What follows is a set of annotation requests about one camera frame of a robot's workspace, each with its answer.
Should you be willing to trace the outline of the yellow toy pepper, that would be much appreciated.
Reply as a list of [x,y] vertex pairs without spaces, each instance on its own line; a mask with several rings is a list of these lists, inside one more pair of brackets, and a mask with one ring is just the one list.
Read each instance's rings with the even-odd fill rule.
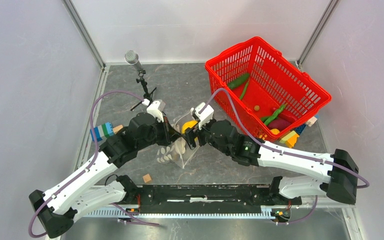
[[197,124],[198,124],[198,122],[196,120],[190,120],[190,121],[183,124],[181,131],[182,131],[182,134],[184,135],[184,138],[185,138],[186,129],[194,129],[194,132],[196,134],[196,138],[198,137],[197,136],[197,129],[196,129]]

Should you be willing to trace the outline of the polka dot zip bag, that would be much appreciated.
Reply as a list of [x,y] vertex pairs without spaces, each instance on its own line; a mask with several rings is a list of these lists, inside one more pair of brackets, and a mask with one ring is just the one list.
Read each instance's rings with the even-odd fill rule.
[[[197,121],[194,120],[189,113],[185,113],[184,115],[176,117],[172,126],[175,130],[184,134],[188,127],[191,127],[196,123]],[[156,161],[160,164],[175,163],[180,168],[184,169],[200,148],[197,138],[195,138],[195,144],[196,147],[191,149],[185,139],[179,138],[170,146],[160,147],[157,150]]]

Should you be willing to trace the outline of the green toy cucumber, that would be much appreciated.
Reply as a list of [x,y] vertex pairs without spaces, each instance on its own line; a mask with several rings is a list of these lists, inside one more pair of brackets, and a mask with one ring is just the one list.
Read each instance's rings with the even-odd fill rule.
[[237,77],[235,80],[229,82],[227,87],[231,90],[234,90],[241,86],[243,83],[247,82],[250,77],[249,73],[244,73],[241,76]]

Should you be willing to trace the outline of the red plastic basket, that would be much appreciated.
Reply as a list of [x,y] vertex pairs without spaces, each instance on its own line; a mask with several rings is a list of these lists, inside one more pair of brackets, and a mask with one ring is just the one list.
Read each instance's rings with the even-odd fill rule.
[[[242,131],[248,130],[254,137],[274,142],[293,129],[306,123],[327,105],[332,96],[307,73],[289,63],[282,53],[259,36],[238,43],[205,63],[211,92],[219,88],[227,90],[214,97]],[[239,99],[245,83],[235,89],[227,84],[249,73],[249,85],[245,96]],[[261,120],[269,117],[281,105],[298,120],[274,134]]]

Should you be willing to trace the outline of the purple toy vegetable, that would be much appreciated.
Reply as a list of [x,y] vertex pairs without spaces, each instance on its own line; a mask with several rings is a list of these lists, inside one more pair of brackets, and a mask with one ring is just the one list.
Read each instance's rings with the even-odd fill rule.
[[291,123],[289,121],[282,119],[282,118],[278,118],[278,119],[274,119],[272,122],[270,122],[267,127],[270,130],[277,129],[279,131],[283,131],[286,128],[288,128],[290,125],[291,125]]

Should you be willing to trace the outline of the red toy pepper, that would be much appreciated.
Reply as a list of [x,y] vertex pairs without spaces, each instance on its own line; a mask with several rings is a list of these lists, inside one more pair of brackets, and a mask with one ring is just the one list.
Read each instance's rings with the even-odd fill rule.
[[276,119],[283,119],[283,120],[288,121],[289,123],[293,124],[298,120],[298,117],[296,117],[291,112],[286,111],[286,109],[284,109],[282,112],[280,112],[277,115]]

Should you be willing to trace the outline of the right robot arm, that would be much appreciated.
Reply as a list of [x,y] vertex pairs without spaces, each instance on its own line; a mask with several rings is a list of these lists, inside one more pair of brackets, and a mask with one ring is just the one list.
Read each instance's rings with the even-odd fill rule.
[[269,199],[282,204],[301,196],[326,196],[354,205],[357,201],[359,168],[342,149],[333,154],[286,148],[241,134],[228,120],[211,120],[204,126],[187,126],[183,133],[190,148],[206,144],[243,166],[284,169],[298,177],[274,177]]

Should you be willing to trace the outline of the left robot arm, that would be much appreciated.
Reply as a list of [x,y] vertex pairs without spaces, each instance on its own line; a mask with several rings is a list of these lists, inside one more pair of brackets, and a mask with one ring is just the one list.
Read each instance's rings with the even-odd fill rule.
[[106,175],[137,157],[138,152],[152,145],[169,146],[182,137],[163,117],[159,121],[149,113],[140,112],[115,135],[103,142],[92,159],[56,186],[34,190],[28,196],[34,215],[28,225],[32,238],[55,238],[67,232],[80,215],[75,202],[80,195]]

